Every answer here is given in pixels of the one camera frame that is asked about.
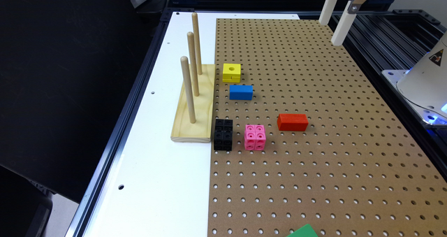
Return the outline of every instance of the red block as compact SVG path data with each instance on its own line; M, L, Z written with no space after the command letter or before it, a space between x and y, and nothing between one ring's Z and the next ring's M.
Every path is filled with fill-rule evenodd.
M278 129L280 131L305 131L309 121L304 114L279 114Z

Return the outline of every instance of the wooden dowel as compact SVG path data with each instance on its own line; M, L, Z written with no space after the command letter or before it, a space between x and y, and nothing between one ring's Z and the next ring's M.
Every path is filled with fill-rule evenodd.
M202 55L200 53L200 35L198 33L198 16L193 13L194 45L196 46L197 73L202 75Z
M194 48L194 34L190 31L188 32L188 47L189 47L189 59L191 60L191 76L193 83L193 93L194 96L198 96L198 76L197 76L197 64L196 64L196 53Z
M196 122L196 112L194 110L193 90L191 88L191 76L189 75L189 63L186 56L180 58L183 72L184 91L186 93L186 103L188 104L189 121Z

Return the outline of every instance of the wooden base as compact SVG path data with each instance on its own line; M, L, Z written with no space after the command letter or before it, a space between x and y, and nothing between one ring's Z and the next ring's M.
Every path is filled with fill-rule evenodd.
M214 97L214 77L216 66L202 65L202 75L198 76L199 96L194 97L196 123L189 122L188 105L184 85L180 92L175 113L173 132L170 139L179 143L209 143L211 141L212 102Z

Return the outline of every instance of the yellow block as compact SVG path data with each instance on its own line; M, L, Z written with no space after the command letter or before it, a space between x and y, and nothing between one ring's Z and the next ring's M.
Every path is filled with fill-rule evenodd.
M223 64L222 82L240 82L240 64Z
M199 96L194 96L194 108L196 109L196 122L189 122L188 105L184 85L180 92L173 131L170 139L179 143L209 143L211 142L212 126L212 100L214 93L214 77L216 66L202 65L202 75L198 76Z

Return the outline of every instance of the pink block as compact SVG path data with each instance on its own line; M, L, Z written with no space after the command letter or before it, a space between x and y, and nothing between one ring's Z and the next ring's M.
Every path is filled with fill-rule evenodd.
M248 144L255 144L256 143L256 133L246 131L244 139L246 142L248 142Z
M265 145L255 145L254 150L264 150L264 147Z
M265 131L264 125L256 125L255 126L255 130L256 130L256 132L258 132L258 131Z
M247 124L247 125L245 125L245 131L247 132L247 131L254 131L255 130L255 125L250 125L250 124Z
M245 125L245 150L264 150L265 128L263 125Z
M245 150L254 150L254 145L244 145Z

